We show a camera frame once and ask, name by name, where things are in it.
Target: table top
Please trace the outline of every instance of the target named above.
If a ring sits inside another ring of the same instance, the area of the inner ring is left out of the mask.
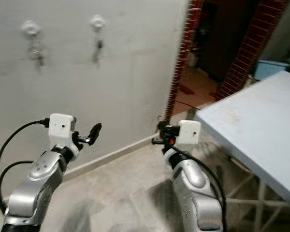
[[[290,73],[279,72],[210,105],[197,120],[290,204]]]

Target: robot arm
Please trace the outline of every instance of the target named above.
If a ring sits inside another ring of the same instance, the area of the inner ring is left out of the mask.
[[[199,140],[201,124],[182,120],[178,126],[168,122],[158,125],[164,158],[173,169],[173,186],[180,203],[186,232],[222,232],[223,216],[220,202],[211,190],[211,184],[197,161],[189,155]]]
[[[38,232],[55,189],[61,184],[70,161],[83,148],[97,139],[101,123],[96,124],[88,137],[74,131],[76,119],[69,115],[52,114],[49,121],[50,149],[29,167],[26,177],[12,192],[4,214],[2,232]]]

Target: black wire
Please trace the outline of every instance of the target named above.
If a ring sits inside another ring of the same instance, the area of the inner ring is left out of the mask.
[[[25,124],[24,126],[18,128],[3,144],[3,146],[1,147],[0,149],[0,161],[1,161],[1,156],[3,154],[3,151],[5,149],[5,147],[8,145],[8,143],[13,139],[13,137],[15,135],[17,135],[21,130],[23,130],[24,128],[30,126],[30,125],[33,125],[33,124],[43,124],[44,123],[44,120],[40,120],[40,121],[33,121],[33,122],[30,122],[30,123],[27,123]],[[1,189],[0,189],[0,210],[1,212],[4,214],[5,210],[6,210],[6,203],[4,202],[3,200],[3,197],[2,197],[2,192],[1,192]]]
[[[219,199],[219,195],[218,195],[218,192],[216,190],[216,187],[214,186],[214,184],[212,182],[210,182],[210,185],[211,185],[212,191],[214,192],[214,195]]]
[[[221,210],[222,210],[222,226],[223,226],[223,231],[227,231],[227,221],[226,221],[226,213],[227,213],[227,200],[226,200],[226,195],[225,195],[225,193],[224,193],[224,190],[223,190],[223,187],[222,187],[222,185],[221,185],[221,183],[220,183],[220,181],[219,181],[219,179],[218,179],[218,177],[215,175],[215,173],[213,173],[213,171],[206,165],[206,164],[204,164],[202,161],[200,161],[199,159],[197,159],[197,158],[195,158],[195,157],[193,157],[193,156],[191,156],[191,155],[189,155],[189,153],[188,152],[186,152],[186,151],[182,151],[182,150],[180,150],[179,148],[177,148],[177,147],[175,147],[175,146],[173,146],[173,145],[171,145],[170,144],[170,147],[174,150],[174,151],[176,151],[176,152],[178,152],[178,153],[180,153],[180,154],[182,154],[182,155],[184,155],[184,156],[187,156],[189,159],[192,159],[192,160],[194,160],[195,162],[197,162],[202,168],[204,168],[210,175],[211,175],[211,177],[214,179],[214,181],[215,181],[215,183],[216,183],[216,185],[217,185],[217,187],[218,187],[218,189],[219,189],[219,193],[220,193],[220,195],[221,195],[221,201],[219,200],[219,202],[220,202],[220,205],[221,205]]]
[[[0,175],[0,192],[1,192],[2,182],[3,182],[5,174],[14,166],[19,165],[19,164],[24,164],[24,163],[33,163],[33,161],[32,160],[18,161],[18,162],[12,163],[11,165],[9,165],[7,168],[3,170],[3,172]]]
[[[189,104],[184,103],[184,102],[182,102],[182,101],[175,101],[175,102],[178,102],[178,103],[181,103],[181,104],[184,104],[184,105],[190,106],[191,108],[196,109],[196,110],[201,110],[200,108],[194,107],[193,105],[189,105]]]

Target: red brick wall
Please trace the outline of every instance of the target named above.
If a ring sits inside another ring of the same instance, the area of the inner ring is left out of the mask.
[[[172,115],[177,90],[182,80],[183,70],[187,64],[188,53],[191,48],[191,41],[193,39],[194,32],[198,25],[199,17],[201,14],[202,3],[203,0],[191,0],[188,7],[187,18],[183,29],[182,41],[179,46],[179,51],[177,55],[177,62],[175,65],[168,105],[164,116],[165,120],[169,120]]]
[[[288,0],[260,0],[236,59],[217,93],[217,100],[242,89],[287,4]]]

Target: white wall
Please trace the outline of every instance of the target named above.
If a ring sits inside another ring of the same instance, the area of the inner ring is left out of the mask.
[[[290,49],[290,1],[260,59],[285,62]]]
[[[164,113],[187,0],[0,0],[0,147],[19,126],[51,113],[76,116],[87,134],[102,123],[96,146],[70,168],[151,135]],[[99,65],[91,62],[94,14],[107,22]],[[28,60],[22,23],[42,28],[46,66]],[[47,130],[32,126],[8,146],[3,167],[36,159],[48,148]],[[24,173],[7,175],[9,194]]]

